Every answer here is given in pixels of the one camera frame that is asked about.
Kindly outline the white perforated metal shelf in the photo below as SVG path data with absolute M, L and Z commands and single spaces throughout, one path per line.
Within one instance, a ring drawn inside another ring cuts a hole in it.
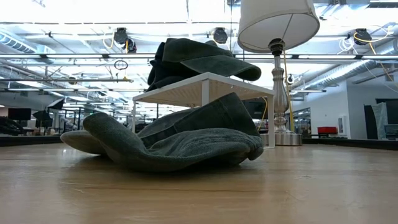
M 197 107 L 204 106 L 224 95 L 235 93 L 242 100 L 267 98 L 268 142 L 266 149 L 275 148 L 274 95 L 275 91 L 206 72 L 192 78 L 135 96 L 132 109 L 132 130 L 135 130 L 136 103 Z

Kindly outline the white shade silver table lamp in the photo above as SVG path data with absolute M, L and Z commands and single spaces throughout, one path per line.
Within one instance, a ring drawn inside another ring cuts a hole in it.
M 300 146 L 302 136 L 288 130 L 285 113 L 290 100 L 281 67 L 284 51 L 308 42 L 316 35 L 320 22 L 313 0 L 242 0 L 238 45 L 247 52 L 274 56 L 273 98 L 269 98 L 267 143 L 274 146 Z

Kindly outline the red box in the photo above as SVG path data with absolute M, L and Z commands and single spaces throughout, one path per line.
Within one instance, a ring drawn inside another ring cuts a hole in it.
M 320 126 L 317 128 L 318 134 L 338 134 L 338 130 L 336 127 L 333 126 Z

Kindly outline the long ceiling light strip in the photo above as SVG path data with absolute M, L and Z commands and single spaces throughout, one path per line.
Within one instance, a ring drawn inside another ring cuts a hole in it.
M 155 54 L 0 54 L 1 59 L 109 59 L 109 58 L 154 58 Z M 293 60 L 398 60 L 398 55 L 322 55 L 287 54 Z

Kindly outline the black standing panel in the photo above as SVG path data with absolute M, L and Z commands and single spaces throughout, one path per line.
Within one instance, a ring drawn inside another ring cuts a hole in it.
M 378 131 L 376 125 L 376 117 L 374 115 L 374 111 L 371 105 L 364 105 L 364 116 L 367 139 L 377 140 Z

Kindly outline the translucent standing panel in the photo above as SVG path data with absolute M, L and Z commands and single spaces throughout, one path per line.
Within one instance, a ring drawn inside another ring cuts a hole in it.
M 386 139 L 385 125 L 388 124 L 387 106 L 385 102 L 372 105 L 372 110 L 376 120 L 377 139 Z

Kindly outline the grey ceiling vent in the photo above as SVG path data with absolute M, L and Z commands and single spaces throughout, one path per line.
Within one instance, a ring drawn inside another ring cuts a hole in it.
M 0 29 L 0 44 L 24 54 L 54 54 L 54 49 L 42 44 L 34 44 L 22 37 Z

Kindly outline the silver ventilation duct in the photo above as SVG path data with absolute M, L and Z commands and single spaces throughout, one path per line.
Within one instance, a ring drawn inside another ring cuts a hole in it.
M 317 86 L 336 84 L 340 81 L 346 80 L 380 66 L 381 64 L 378 60 L 359 60 L 351 64 L 343 64 L 321 74 L 318 78 L 314 78 L 303 85 L 295 87 L 294 90 L 307 90 L 313 89 Z

